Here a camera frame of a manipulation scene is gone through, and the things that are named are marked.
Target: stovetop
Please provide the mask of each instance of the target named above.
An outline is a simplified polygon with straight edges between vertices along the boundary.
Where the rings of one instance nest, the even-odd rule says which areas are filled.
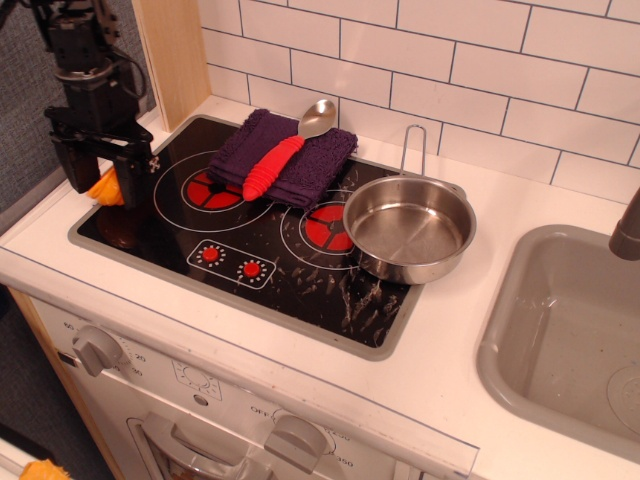
[[[342,211],[356,188],[397,172],[350,158],[311,211],[245,202],[206,175],[237,128],[194,118],[158,154],[153,198],[133,210],[97,207],[71,241],[354,354],[386,357],[419,287],[359,269]]]

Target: metal pan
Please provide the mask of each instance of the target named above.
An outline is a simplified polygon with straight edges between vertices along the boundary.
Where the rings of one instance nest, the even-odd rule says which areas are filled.
[[[409,132],[423,133],[422,176],[405,174]],[[476,217],[457,185],[425,177],[427,131],[409,125],[400,174],[357,189],[343,223],[361,268],[395,283],[417,285],[451,272],[471,244]]]

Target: spoon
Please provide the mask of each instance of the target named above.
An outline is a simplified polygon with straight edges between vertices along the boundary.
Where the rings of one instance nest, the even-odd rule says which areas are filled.
[[[336,107],[330,100],[320,100],[302,117],[298,134],[285,138],[256,163],[242,185],[242,196],[250,202],[264,195],[287,162],[305,141],[327,133],[336,118]]]

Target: purple towel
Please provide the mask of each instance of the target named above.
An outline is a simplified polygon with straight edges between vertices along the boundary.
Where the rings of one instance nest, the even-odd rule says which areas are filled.
[[[240,129],[215,152],[209,162],[209,177],[241,187],[251,168],[281,140],[297,135],[298,121],[255,110]],[[356,149],[358,138],[332,128],[307,140],[265,193],[276,202],[309,210],[313,208]]]

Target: white tile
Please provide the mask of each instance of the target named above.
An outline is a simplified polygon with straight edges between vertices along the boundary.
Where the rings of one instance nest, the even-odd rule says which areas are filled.
[[[337,57],[340,20],[326,15],[241,0],[244,36]]]
[[[609,16],[631,22],[640,22],[640,2],[638,0],[612,0]]]
[[[574,108],[586,67],[458,44],[451,82],[549,105]]]
[[[342,22],[340,58],[448,81],[454,43],[355,22]]]
[[[563,153],[553,178],[553,185],[629,203],[640,185],[640,170]]]
[[[640,123],[640,78],[591,70],[578,110]]]
[[[289,0],[289,6],[334,17],[394,27],[398,0]]]
[[[498,133],[507,99],[407,75],[393,77],[391,108],[442,122]]]
[[[640,75],[640,25],[534,8],[524,53]]]
[[[274,5],[282,5],[284,7],[287,6],[287,0],[253,0],[255,2],[262,2],[262,3],[273,3]]]
[[[629,165],[640,168],[640,141],[638,141],[638,144],[636,145],[636,149],[633,152]]]
[[[373,105],[389,105],[390,72],[295,50],[291,62],[294,85]]]
[[[200,24],[205,28],[242,35],[240,7],[237,1],[198,0]]]
[[[249,103],[247,74],[207,65],[211,94],[240,103]]]
[[[529,10],[495,0],[402,0],[398,28],[519,51]]]
[[[627,163],[640,126],[584,113],[512,100],[503,135],[532,143]]]
[[[301,118],[311,105],[321,99],[331,100],[336,108],[340,106],[338,97],[259,77],[249,77],[249,88],[251,105],[291,118]],[[338,117],[336,115],[335,127],[338,126]]]
[[[570,10],[572,12],[591,13],[593,15],[605,15],[609,6],[609,0],[520,0],[519,3]]]
[[[340,126],[369,138],[386,143],[404,145],[404,136],[409,125],[418,124],[427,129],[427,152],[438,153],[438,142],[442,124],[415,115],[395,112],[386,108],[342,100],[340,102]],[[422,136],[409,136],[409,148],[422,150]]]
[[[291,81],[289,49],[267,43],[203,30],[207,63],[271,78]]]
[[[498,135],[445,125],[440,156],[550,183],[560,152]]]

